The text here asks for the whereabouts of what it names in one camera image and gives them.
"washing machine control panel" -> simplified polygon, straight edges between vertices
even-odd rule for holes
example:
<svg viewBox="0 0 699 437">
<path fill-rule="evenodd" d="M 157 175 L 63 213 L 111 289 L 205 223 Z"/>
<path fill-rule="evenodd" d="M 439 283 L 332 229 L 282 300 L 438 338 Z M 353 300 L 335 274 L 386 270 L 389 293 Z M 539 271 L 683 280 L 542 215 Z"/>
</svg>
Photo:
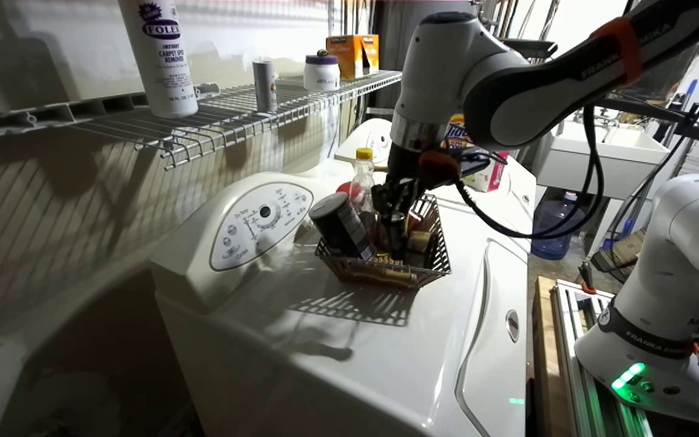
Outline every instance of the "washing machine control panel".
<svg viewBox="0 0 699 437">
<path fill-rule="evenodd" d="M 236 270 L 272 251 L 306 219 L 313 192 L 297 183 L 268 183 L 241 194 L 224 215 L 208 265 Z"/>
</svg>

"wall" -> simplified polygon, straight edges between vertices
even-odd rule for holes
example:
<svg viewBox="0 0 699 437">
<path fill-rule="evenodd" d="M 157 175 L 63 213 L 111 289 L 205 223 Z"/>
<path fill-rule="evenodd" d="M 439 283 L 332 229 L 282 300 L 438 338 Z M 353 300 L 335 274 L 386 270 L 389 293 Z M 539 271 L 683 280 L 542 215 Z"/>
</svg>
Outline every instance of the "wall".
<svg viewBox="0 0 699 437">
<path fill-rule="evenodd" d="M 298 73 L 324 45 L 326 0 L 182 0 L 198 83 L 253 79 L 272 59 Z M 0 0 L 0 110 L 140 89 L 114 0 Z M 154 149 L 94 128 L 0 139 L 0 415 L 23 365 L 114 286 L 147 271 L 157 240 L 229 183 L 306 171 L 321 118 L 162 172 Z"/>
</svg>

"green light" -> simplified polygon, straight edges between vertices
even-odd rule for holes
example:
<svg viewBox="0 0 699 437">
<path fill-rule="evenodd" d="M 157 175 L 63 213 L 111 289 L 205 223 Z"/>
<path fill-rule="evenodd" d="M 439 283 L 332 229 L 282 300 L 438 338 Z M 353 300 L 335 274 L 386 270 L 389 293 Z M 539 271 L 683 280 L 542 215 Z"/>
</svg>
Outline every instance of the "green light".
<svg viewBox="0 0 699 437">
<path fill-rule="evenodd" d="M 643 361 L 632 365 L 623 374 L 619 374 L 619 379 L 611 382 L 611 388 L 621 390 L 632 379 L 636 379 L 643 372 L 647 372 Z"/>
</svg>

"white washing machine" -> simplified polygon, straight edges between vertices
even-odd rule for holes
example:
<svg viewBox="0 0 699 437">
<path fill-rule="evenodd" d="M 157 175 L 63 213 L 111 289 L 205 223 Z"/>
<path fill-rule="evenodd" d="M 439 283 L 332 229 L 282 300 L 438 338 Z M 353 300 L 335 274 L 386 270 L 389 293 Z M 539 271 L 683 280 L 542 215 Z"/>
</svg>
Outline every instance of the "white washing machine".
<svg viewBox="0 0 699 437">
<path fill-rule="evenodd" d="M 157 247 L 157 303 L 205 432 L 525 434 L 529 246 L 444 188 L 452 274 L 417 293 L 347 286 L 313 255 L 306 211 L 350 175 L 253 175 Z M 534 192 L 512 162 L 477 200 L 529 230 Z"/>
</svg>

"basket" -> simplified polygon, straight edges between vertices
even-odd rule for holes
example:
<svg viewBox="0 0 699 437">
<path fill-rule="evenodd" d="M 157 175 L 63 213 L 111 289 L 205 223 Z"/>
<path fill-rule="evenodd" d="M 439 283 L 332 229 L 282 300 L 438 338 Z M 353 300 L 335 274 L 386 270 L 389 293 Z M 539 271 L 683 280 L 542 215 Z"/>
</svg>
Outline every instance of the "basket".
<svg viewBox="0 0 699 437">
<path fill-rule="evenodd" d="M 330 266 L 330 271 L 347 283 L 384 286 L 384 289 L 405 289 L 417 291 L 426 283 L 447 277 L 452 271 L 449 251 L 443 232 L 439 209 L 435 197 L 423 197 L 411 215 L 435 222 L 435 251 L 420 265 L 405 265 L 401 259 L 359 259 L 359 257 L 335 257 L 324 240 L 316 247 L 316 255 Z"/>
</svg>

